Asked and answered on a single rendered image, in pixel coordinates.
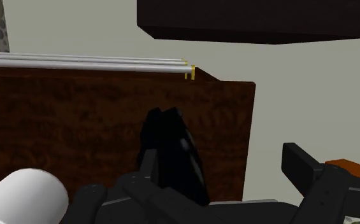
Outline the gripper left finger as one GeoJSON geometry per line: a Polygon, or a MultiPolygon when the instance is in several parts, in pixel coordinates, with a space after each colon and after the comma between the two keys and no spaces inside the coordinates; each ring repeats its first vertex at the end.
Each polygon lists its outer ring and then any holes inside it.
{"type": "Polygon", "coordinates": [[[206,208],[197,205],[171,188],[159,188],[152,181],[157,170],[157,150],[147,150],[140,170],[119,178],[118,190],[126,197],[107,201],[104,185],[91,184],[78,189],[68,206],[62,224],[96,224],[98,211],[103,206],[132,199],[142,207],[149,224],[226,224],[206,208]]]}

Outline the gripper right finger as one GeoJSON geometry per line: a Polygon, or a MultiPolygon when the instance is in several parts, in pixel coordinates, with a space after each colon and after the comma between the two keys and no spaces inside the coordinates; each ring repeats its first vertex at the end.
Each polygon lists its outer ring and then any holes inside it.
{"type": "Polygon", "coordinates": [[[282,148],[281,170],[304,196],[290,224],[343,224],[360,219],[360,178],[320,163],[295,143],[282,148]]]}

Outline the orange flat object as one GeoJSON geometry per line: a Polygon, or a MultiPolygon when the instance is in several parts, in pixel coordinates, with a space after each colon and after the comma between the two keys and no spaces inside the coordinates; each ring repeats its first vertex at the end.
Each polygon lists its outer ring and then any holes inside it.
{"type": "Polygon", "coordinates": [[[360,178],[360,164],[347,160],[347,159],[338,159],[326,161],[326,164],[337,165],[351,173],[351,175],[360,178]]]}

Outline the black oblong object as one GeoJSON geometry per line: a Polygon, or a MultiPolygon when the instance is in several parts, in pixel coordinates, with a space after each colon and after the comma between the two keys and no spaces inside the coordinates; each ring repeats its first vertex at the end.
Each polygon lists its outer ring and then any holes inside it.
{"type": "Polygon", "coordinates": [[[202,162],[180,109],[151,109],[141,128],[140,143],[138,167],[147,150],[157,150],[159,187],[170,187],[200,206],[210,203],[202,162]]]}

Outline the brown wooden chest of drawers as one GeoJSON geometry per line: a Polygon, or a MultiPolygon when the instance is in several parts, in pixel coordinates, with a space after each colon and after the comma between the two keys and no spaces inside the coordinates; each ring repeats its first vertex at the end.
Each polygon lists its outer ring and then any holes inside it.
{"type": "Polygon", "coordinates": [[[241,200],[256,85],[183,59],[0,53],[0,179],[47,170],[69,194],[136,168],[149,110],[179,108],[213,201],[241,200]]]}

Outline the white cylinder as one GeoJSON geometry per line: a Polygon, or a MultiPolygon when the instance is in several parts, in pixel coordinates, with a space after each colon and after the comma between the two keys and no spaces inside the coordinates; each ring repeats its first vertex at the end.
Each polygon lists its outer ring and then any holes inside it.
{"type": "Polygon", "coordinates": [[[19,169],[0,181],[0,224],[59,224],[69,205],[66,188],[41,169],[19,169]]]}

